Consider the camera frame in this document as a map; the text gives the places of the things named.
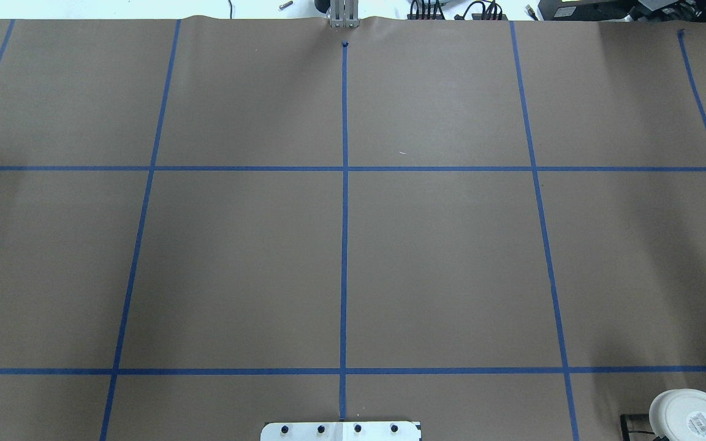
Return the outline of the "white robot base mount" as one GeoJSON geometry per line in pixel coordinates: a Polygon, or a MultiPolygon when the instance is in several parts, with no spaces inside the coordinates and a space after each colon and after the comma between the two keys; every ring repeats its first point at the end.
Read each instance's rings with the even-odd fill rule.
{"type": "Polygon", "coordinates": [[[419,422],[275,422],[264,425],[260,440],[422,440],[419,422]]]}

